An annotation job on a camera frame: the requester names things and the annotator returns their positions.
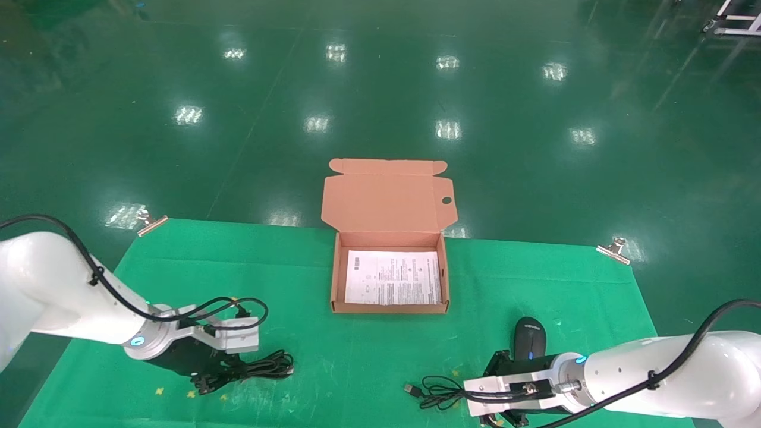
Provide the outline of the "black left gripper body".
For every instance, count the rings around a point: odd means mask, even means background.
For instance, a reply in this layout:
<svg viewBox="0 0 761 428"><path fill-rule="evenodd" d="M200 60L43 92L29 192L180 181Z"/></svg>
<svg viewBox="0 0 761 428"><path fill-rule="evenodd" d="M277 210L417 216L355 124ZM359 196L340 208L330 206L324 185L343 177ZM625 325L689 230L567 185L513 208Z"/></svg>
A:
<svg viewBox="0 0 761 428"><path fill-rule="evenodd" d="M177 339L155 357L155 366L180 376L220 376L225 373L226 352L212 348L194 338Z"/></svg>

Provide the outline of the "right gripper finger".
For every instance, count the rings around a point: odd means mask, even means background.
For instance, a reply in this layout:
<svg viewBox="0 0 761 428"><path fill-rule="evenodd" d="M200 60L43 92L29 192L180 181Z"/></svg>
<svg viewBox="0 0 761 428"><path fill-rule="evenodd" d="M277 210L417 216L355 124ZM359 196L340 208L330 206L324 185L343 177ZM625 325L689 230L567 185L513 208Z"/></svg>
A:
<svg viewBox="0 0 761 428"><path fill-rule="evenodd" d="M487 414L480 417L482 426L487 427L527 427L529 420L520 412L500 412Z"/></svg>
<svg viewBox="0 0 761 428"><path fill-rule="evenodd" d="M512 373L512 366L510 350L495 351L483 371L483 377L508 376Z"/></svg>

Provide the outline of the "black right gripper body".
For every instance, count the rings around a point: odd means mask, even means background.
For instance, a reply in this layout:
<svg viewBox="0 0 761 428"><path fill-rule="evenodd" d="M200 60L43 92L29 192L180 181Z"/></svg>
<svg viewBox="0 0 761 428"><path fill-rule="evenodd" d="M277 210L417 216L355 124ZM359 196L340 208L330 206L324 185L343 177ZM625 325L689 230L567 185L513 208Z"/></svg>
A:
<svg viewBox="0 0 761 428"><path fill-rule="evenodd" d="M508 365L506 382L544 381L559 382L560 354L514 360Z"/></svg>

